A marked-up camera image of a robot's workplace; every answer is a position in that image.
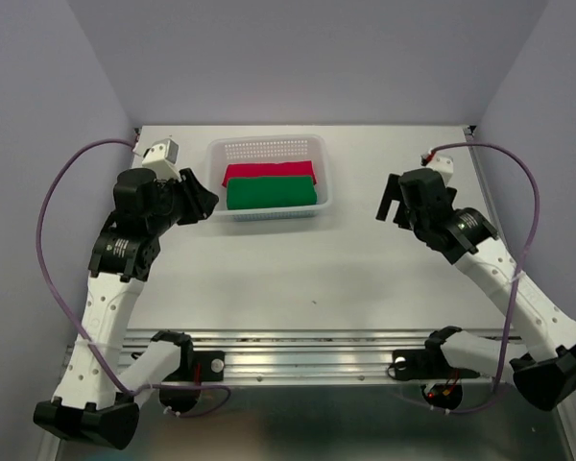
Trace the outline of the aluminium frame rail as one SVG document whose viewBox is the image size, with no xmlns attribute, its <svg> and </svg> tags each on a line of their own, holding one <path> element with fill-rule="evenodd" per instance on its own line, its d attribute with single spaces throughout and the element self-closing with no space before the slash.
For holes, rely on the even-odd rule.
<svg viewBox="0 0 576 461">
<path fill-rule="evenodd" d="M 429 330 L 192 331 L 194 351 L 223 351 L 230 387 L 390 385 L 394 350 L 421 349 Z"/>
</svg>

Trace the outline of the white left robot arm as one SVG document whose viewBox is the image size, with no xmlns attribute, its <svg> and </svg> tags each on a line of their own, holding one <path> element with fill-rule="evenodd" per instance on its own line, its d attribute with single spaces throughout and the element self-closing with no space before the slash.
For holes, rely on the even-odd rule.
<svg viewBox="0 0 576 461">
<path fill-rule="evenodd" d="M 62 440 L 124 449 L 153 390 L 166 377 L 183 378 L 194 369 L 191 338 L 161 330 L 126 371 L 116 372 L 159 238 L 173 226 L 207 219 L 219 199 L 189 168 L 170 179 L 133 168 L 118 175 L 113 201 L 92 247 L 86 305 L 67 370 L 52 398 L 36 405 L 33 421 Z"/>
</svg>

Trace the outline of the green t shirt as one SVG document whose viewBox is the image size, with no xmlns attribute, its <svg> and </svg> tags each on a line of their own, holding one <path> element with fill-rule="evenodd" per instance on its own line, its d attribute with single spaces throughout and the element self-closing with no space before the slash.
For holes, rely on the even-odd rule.
<svg viewBox="0 0 576 461">
<path fill-rule="evenodd" d="M 228 181 L 229 210 L 312 206 L 318 194 L 310 177 L 234 178 Z"/>
</svg>

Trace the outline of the white perforated plastic basket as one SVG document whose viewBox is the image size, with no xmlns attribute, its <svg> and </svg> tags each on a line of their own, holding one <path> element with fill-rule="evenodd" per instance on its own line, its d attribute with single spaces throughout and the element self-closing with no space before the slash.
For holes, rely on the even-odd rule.
<svg viewBox="0 0 576 461">
<path fill-rule="evenodd" d="M 213 214 L 236 221 L 313 217 L 333 201 L 324 141 L 313 134 L 221 139 L 207 148 Z"/>
</svg>

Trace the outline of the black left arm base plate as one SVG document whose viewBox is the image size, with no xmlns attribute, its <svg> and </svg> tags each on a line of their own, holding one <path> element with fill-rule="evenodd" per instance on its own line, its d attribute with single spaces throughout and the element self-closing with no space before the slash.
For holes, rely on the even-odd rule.
<svg viewBox="0 0 576 461">
<path fill-rule="evenodd" d="M 165 381 L 196 384 L 221 382 L 224 380 L 225 361 L 223 351 L 181 352 L 178 368 Z"/>
</svg>

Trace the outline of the rolled red t shirt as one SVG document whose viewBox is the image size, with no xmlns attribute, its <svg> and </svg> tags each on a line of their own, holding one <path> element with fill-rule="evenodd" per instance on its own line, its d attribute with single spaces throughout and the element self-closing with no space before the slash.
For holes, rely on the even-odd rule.
<svg viewBox="0 0 576 461">
<path fill-rule="evenodd" d="M 288 162 L 233 163 L 227 166 L 222 186 L 227 187 L 228 181 L 234 178 L 259 177 L 310 177 L 317 183 L 313 163 L 310 160 Z"/>
</svg>

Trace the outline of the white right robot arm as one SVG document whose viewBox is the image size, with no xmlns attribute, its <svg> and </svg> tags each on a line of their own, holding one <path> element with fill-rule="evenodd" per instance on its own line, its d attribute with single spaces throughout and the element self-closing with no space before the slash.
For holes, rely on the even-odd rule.
<svg viewBox="0 0 576 461">
<path fill-rule="evenodd" d="M 387 180 L 376 218 L 393 220 L 471 280 L 501 312 L 498 340 L 449 326 L 433 331 L 420 349 L 395 351 L 389 377 L 432 383 L 428 404 L 448 411 L 460 399 L 452 386 L 488 376 L 515 387 L 539 410 L 550 411 L 576 391 L 576 321 L 565 315 L 518 267 L 497 229 L 478 210 L 453 205 L 447 176 L 430 168 Z"/>
</svg>

